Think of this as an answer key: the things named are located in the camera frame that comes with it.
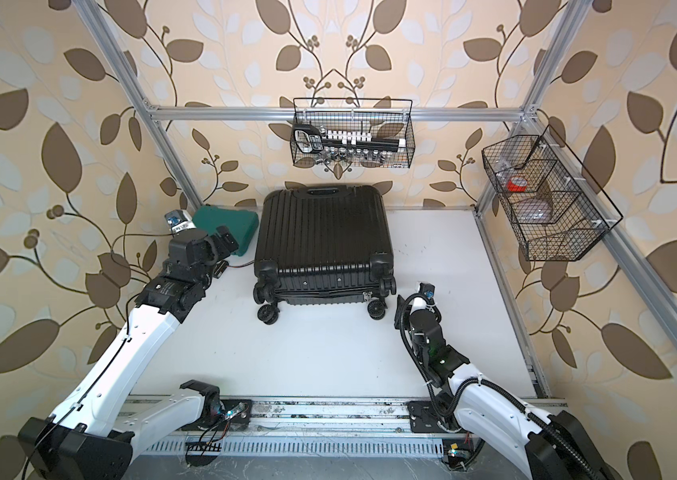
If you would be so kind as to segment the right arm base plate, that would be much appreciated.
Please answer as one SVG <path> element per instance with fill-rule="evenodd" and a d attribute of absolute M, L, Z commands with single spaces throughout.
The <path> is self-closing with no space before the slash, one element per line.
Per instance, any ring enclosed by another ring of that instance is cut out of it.
<path fill-rule="evenodd" d="M 442 420 L 430 401 L 410 401 L 407 404 L 409 428 L 416 434 L 462 434 L 465 432 L 453 417 Z"/>

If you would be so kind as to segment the black hard-shell suitcase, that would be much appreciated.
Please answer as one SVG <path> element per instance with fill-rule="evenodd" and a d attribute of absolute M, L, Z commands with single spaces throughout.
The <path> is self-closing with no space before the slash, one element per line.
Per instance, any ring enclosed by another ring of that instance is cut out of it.
<path fill-rule="evenodd" d="M 258 320 L 293 306 L 363 303 L 384 318 L 395 294 L 394 256 L 382 195 L 369 185 L 282 189 L 264 199 L 254 256 Z"/>

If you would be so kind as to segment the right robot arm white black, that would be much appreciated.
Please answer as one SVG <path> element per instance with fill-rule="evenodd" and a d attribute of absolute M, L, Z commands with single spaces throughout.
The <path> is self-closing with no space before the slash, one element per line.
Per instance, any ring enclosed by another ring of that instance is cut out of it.
<path fill-rule="evenodd" d="M 528 479 L 614 478 L 575 416 L 520 399 L 447 343 L 431 293 L 399 296 L 394 327 L 424 380 L 437 419 L 452 420 L 476 435 Z"/>

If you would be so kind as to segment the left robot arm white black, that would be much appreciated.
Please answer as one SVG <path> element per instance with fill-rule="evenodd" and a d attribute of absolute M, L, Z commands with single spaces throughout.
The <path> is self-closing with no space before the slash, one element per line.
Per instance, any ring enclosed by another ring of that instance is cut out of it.
<path fill-rule="evenodd" d="M 190 380 L 130 420 L 119 420 L 144 370 L 212 285 L 216 265 L 238 250 L 224 226 L 212 234 L 180 225 L 162 272 L 136 296 L 126 327 L 80 385 L 47 418 L 30 418 L 18 443 L 23 474 L 44 479 L 120 479 L 142 452 L 190 424 L 214 429 L 240 414 L 226 409 L 218 386 Z"/>

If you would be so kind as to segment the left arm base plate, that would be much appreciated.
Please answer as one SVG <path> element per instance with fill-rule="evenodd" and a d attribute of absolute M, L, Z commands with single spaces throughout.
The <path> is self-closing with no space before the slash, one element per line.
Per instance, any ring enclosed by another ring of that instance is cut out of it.
<path fill-rule="evenodd" d="M 222 399 L 202 407 L 200 417 L 180 428 L 182 431 L 224 430 L 240 431 L 248 428 L 252 420 L 251 399 Z"/>

